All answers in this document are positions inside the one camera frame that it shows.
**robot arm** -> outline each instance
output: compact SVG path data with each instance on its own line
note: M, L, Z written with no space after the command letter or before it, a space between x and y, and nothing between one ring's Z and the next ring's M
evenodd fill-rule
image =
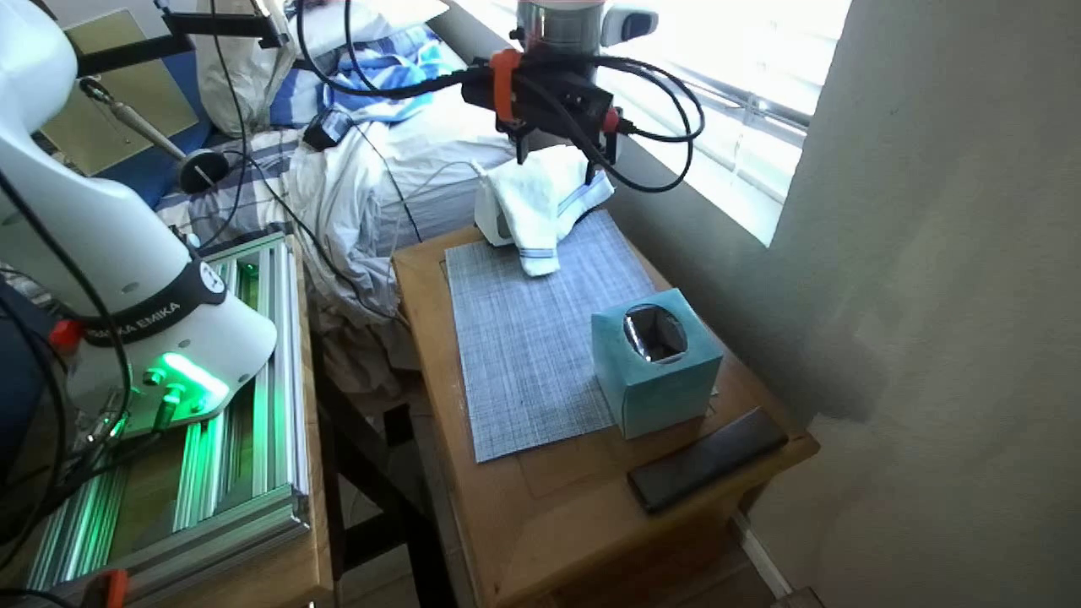
M267 366L274 323L231 296L129 186L78 177L34 145L73 88L73 52L29 0L0 10L0 88L0 261L83 329L66 377L72 445L117 423L147 433L159 404L174 423L218 412ZM132 401L129 377L159 382L155 401Z

